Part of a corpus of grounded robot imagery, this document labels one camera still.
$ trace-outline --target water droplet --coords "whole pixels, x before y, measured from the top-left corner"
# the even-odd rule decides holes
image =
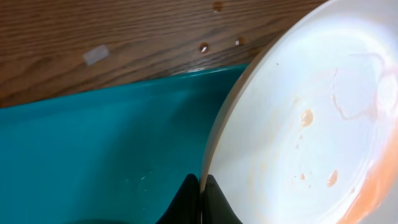
[[[313,121],[313,113],[312,110],[306,110],[301,115],[301,125],[303,127],[308,127]]]
[[[337,177],[338,177],[337,170],[334,170],[329,176],[328,187],[331,187],[331,186],[333,186],[336,183]]]
[[[209,45],[206,42],[203,42],[200,44],[199,50],[200,50],[200,53],[205,54],[205,53],[209,52]]]
[[[223,3],[222,2],[214,2],[213,3],[213,12],[219,13],[223,9]]]
[[[243,45],[244,45],[244,38],[243,38],[243,37],[238,37],[238,38],[235,40],[235,45],[236,45],[236,46],[243,46]]]

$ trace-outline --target plate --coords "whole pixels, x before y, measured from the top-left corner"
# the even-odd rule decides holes
[[[202,179],[243,223],[398,221],[397,8],[329,1],[242,74]]]

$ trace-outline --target brown wooden surface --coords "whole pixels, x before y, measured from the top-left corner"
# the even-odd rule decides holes
[[[220,2],[215,13],[208,0],[0,1],[0,107],[249,63],[325,0]],[[103,44],[110,55],[88,66]]]

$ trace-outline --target blue-green surface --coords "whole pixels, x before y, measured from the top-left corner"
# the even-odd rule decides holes
[[[154,223],[245,66],[0,110],[0,223]]]

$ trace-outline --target black object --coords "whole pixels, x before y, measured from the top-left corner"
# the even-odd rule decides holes
[[[199,181],[188,174],[158,224],[242,224],[212,175],[200,198]]]

